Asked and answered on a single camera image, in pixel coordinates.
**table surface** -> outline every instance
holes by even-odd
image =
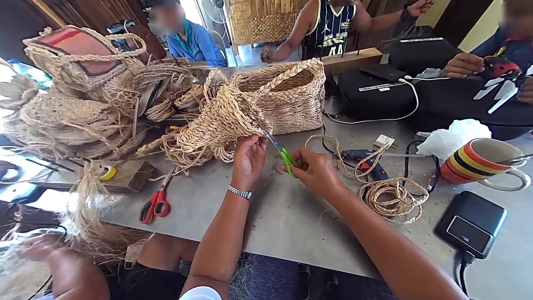
[[[325,127],[328,135],[339,140],[340,149],[372,149],[376,138],[384,134],[395,138],[398,145],[389,153],[404,153],[407,144],[415,140],[415,133],[399,122],[344,125],[326,119]],[[311,135],[320,134],[322,129],[279,135],[277,139],[292,152],[302,147]],[[533,138],[527,135],[510,143],[524,153],[532,153],[532,141]],[[326,140],[326,144],[334,149],[330,141]],[[319,153],[327,153],[320,139],[312,140],[309,147]],[[256,199],[248,214],[244,251],[378,278],[377,269],[340,215],[325,200],[309,192],[299,180],[276,173],[276,166],[282,163],[282,159],[272,144],[268,144],[266,153],[265,167],[255,188]],[[156,166],[156,175],[167,173],[171,167],[164,155],[149,156],[148,159]],[[5,157],[5,160],[28,164],[16,156]],[[389,176],[403,175],[403,159],[384,157],[381,164]],[[102,220],[199,241],[222,203],[231,180],[232,167],[231,163],[213,159],[202,167],[191,168],[189,177],[173,177],[167,190],[172,211],[166,217],[156,218],[152,224],[140,224],[138,215],[159,183],[148,183],[140,193],[123,194],[122,200],[108,209]],[[411,159],[409,170],[409,177],[422,186],[429,185],[434,179],[435,166],[429,157]],[[530,163],[522,170],[532,173],[533,165]],[[338,174],[349,188],[354,191],[360,188],[361,184],[349,178],[343,170],[339,170]],[[502,185],[518,185],[516,179],[509,175],[499,175],[492,180]],[[21,185],[3,188],[0,199],[9,201],[10,193]],[[529,272],[533,269],[530,259],[533,252],[533,240],[530,238],[533,236],[533,218],[529,213],[533,209],[531,187],[519,192],[501,192],[478,183],[454,186],[441,179],[423,205],[424,212],[418,221],[409,225],[390,225],[420,246],[452,275],[455,250],[433,231],[453,196],[462,191],[472,191],[508,210],[507,220],[489,257],[476,261],[466,271],[470,296],[484,300],[530,298],[527,295],[532,294],[529,285],[533,282],[533,275]],[[32,206],[62,211],[68,197],[66,192],[48,190]]]

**woven handbag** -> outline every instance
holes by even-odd
[[[316,58],[236,73],[236,86],[261,109],[272,133],[313,130],[324,124],[324,65]]]
[[[141,48],[122,52],[111,42],[126,38],[136,40]],[[140,64],[135,58],[146,53],[144,40],[134,34],[102,36],[92,29],[72,25],[55,31],[46,28],[40,36],[23,42],[26,55],[55,83],[82,92],[102,87],[130,64]]]

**chair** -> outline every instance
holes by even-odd
[[[226,45],[224,43],[224,39],[222,38],[220,33],[214,30],[208,29],[207,32],[209,32],[216,45],[219,47],[220,52],[222,52],[222,55],[224,56],[224,60],[226,60],[226,65],[228,65],[228,57],[226,55]]]

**braided handle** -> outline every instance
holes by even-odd
[[[260,87],[257,91],[254,92],[253,98],[254,99],[259,98],[261,94],[269,92],[270,90],[275,88],[278,84],[280,84],[284,80],[287,80],[293,76],[296,76],[296,74],[300,73],[301,71],[305,69],[309,69],[311,68],[311,66],[315,66],[320,63],[321,62],[316,58],[298,62],[296,66],[278,75],[278,77],[274,78],[271,82]]]
[[[126,39],[126,38],[132,38],[134,40],[137,40],[141,43],[142,47],[133,51],[128,52],[121,52],[119,54],[112,54],[112,55],[93,55],[93,54],[86,54],[86,55],[60,55],[61,60],[65,62],[72,62],[72,61],[113,61],[113,60],[123,60],[125,58],[129,57],[136,57],[143,53],[146,53],[146,43],[143,39],[141,39],[138,35],[132,34],[132,33],[125,33],[125,34],[111,34],[106,35],[104,38],[108,40],[114,40],[116,38],[120,39]]]

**hand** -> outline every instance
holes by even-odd
[[[274,60],[272,60],[273,57],[274,57],[274,50],[272,50],[272,48],[270,48],[270,47],[263,48],[263,52],[261,52],[261,61],[262,62],[266,62],[267,64],[271,64],[271,63],[275,62]]]
[[[518,101],[533,104],[533,77],[527,79],[520,88]]]
[[[420,17],[426,13],[435,4],[435,0],[419,0],[413,5],[407,7],[407,11],[413,17]]]
[[[49,233],[31,238],[23,243],[26,248],[20,250],[20,256],[35,261],[45,260],[56,250],[64,247],[60,239],[61,235]]]
[[[233,158],[231,185],[241,191],[251,191],[265,164],[268,138],[256,135],[237,139]]]
[[[451,78],[465,78],[483,71],[483,59],[470,53],[459,53],[444,68]]]
[[[327,154],[319,154],[306,147],[298,149],[293,154],[294,160],[302,169],[291,165],[290,170],[308,189],[320,194],[326,200],[334,198],[338,192],[345,192],[348,188],[342,183],[333,168]],[[287,171],[282,164],[280,170]]]

